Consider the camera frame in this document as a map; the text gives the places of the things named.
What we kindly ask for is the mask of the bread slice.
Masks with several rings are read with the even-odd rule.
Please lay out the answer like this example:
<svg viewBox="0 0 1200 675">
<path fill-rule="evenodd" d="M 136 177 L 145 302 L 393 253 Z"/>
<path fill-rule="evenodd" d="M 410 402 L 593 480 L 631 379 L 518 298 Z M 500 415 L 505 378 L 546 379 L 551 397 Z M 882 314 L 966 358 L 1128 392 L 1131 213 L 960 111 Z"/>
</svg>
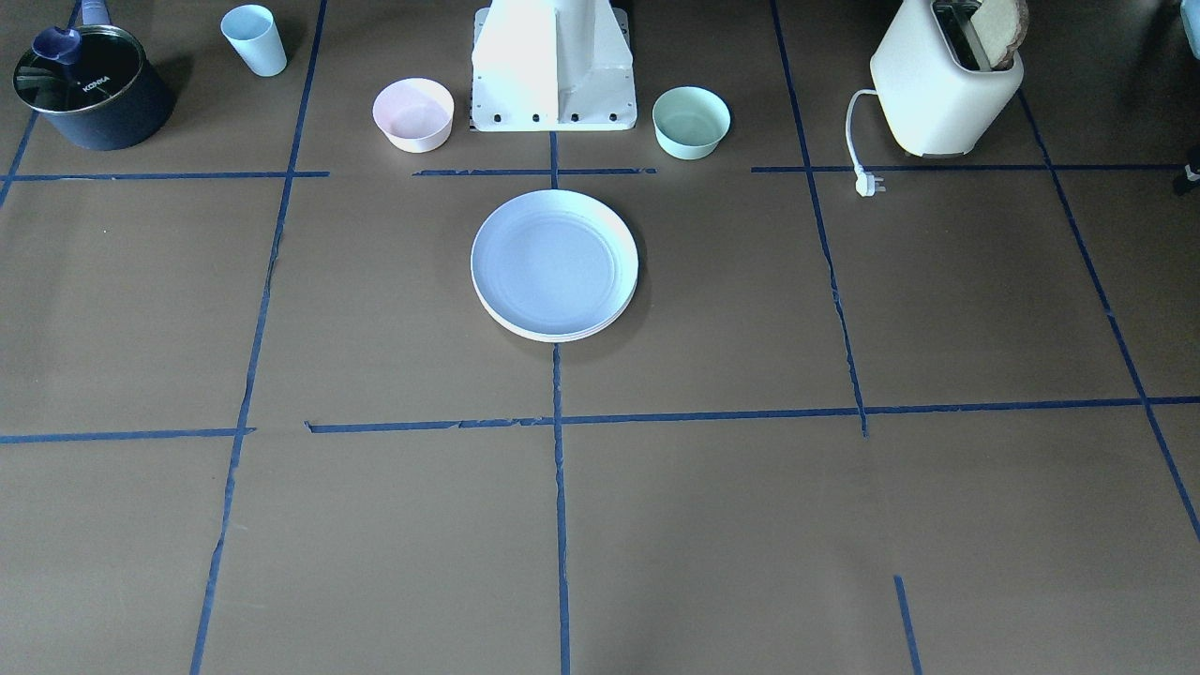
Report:
<svg viewBox="0 0 1200 675">
<path fill-rule="evenodd" d="M 991 71 L 1007 71 L 1028 32 L 1028 1 L 980 1 L 971 25 L 986 65 Z"/>
</svg>

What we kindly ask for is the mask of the light blue cup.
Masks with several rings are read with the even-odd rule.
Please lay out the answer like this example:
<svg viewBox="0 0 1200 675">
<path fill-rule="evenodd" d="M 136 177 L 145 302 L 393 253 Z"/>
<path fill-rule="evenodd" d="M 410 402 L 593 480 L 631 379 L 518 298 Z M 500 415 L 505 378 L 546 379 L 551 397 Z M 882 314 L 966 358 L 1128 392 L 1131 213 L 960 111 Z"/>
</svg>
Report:
<svg viewBox="0 0 1200 675">
<path fill-rule="evenodd" d="M 221 34 L 253 74 L 274 77 L 286 68 L 286 50 L 270 8 L 254 4 L 229 8 L 221 19 Z"/>
</svg>

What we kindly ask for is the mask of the cream toaster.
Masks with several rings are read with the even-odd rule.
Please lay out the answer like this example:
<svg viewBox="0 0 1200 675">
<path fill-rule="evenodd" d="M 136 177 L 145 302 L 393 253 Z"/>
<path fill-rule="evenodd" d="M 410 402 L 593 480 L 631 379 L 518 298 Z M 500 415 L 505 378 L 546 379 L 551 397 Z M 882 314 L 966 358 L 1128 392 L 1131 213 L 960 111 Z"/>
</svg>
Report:
<svg viewBox="0 0 1200 675">
<path fill-rule="evenodd" d="M 914 157 L 961 157 L 1024 80 L 1016 50 L 991 71 L 971 25 L 980 1 L 904 1 L 870 59 L 890 133 Z"/>
</svg>

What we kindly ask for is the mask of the dark blue saucepan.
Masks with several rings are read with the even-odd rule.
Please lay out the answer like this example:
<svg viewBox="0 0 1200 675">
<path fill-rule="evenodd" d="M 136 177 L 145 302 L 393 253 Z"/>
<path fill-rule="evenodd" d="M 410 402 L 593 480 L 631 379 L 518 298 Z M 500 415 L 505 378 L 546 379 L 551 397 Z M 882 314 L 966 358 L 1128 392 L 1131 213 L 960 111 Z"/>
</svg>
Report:
<svg viewBox="0 0 1200 675">
<path fill-rule="evenodd" d="M 110 19 L 106 1 L 82 1 L 77 26 L 38 31 L 14 65 L 12 85 L 66 141 L 95 151 L 149 141 L 176 103 L 143 44 Z"/>
</svg>

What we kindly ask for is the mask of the pink bowl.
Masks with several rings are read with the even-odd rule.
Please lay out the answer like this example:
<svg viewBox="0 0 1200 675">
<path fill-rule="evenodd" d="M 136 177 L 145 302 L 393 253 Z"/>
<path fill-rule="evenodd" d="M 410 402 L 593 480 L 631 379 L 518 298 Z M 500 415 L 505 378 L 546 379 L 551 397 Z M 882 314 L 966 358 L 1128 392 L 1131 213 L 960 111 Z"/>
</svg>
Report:
<svg viewBox="0 0 1200 675">
<path fill-rule="evenodd" d="M 379 91 L 372 118 L 395 148 L 424 154 L 445 145 L 454 131 L 455 109 L 454 94 L 442 82 L 407 78 Z"/>
</svg>

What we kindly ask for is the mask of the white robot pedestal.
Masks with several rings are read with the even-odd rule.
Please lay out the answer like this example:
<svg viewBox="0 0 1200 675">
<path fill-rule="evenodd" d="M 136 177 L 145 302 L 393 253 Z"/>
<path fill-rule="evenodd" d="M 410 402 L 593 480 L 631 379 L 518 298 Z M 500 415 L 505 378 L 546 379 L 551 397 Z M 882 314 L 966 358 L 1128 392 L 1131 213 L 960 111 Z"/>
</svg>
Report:
<svg viewBox="0 0 1200 675">
<path fill-rule="evenodd" d="M 638 120 L 630 22 L 608 1 L 493 1 L 472 38 L 472 127 L 616 132 Z"/>
</svg>

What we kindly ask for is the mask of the blue plate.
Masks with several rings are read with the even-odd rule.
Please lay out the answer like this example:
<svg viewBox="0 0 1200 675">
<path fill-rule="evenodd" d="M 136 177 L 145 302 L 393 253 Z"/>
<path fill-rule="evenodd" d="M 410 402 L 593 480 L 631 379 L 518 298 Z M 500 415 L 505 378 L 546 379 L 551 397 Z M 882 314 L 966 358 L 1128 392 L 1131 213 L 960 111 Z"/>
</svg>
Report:
<svg viewBox="0 0 1200 675">
<path fill-rule="evenodd" d="M 611 274 L 638 280 L 638 247 L 619 215 L 570 189 L 538 189 L 485 219 L 472 243 L 476 275 L 551 275 L 581 280 Z"/>
</svg>

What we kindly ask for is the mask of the green bowl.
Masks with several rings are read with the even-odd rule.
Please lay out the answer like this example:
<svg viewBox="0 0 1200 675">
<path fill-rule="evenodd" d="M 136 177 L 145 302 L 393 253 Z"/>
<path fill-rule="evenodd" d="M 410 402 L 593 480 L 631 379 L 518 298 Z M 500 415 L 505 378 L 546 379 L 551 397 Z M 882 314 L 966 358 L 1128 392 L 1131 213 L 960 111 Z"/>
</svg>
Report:
<svg viewBox="0 0 1200 675">
<path fill-rule="evenodd" d="M 728 104 L 698 86 L 672 88 L 652 106 L 656 147 L 672 159 L 706 159 L 731 129 Z"/>
</svg>

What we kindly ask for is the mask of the cream plate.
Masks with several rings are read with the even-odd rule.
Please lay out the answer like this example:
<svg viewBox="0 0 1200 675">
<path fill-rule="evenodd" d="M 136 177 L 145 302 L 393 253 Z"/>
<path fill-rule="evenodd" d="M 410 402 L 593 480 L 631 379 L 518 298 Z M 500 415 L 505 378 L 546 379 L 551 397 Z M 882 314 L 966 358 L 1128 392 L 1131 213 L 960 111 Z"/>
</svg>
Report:
<svg viewBox="0 0 1200 675">
<path fill-rule="evenodd" d="M 551 275 L 476 275 L 472 277 L 484 311 L 505 330 L 546 344 L 562 344 L 612 325 L 632 301 L 636 277 L 581 280 Z"/>
</svg>

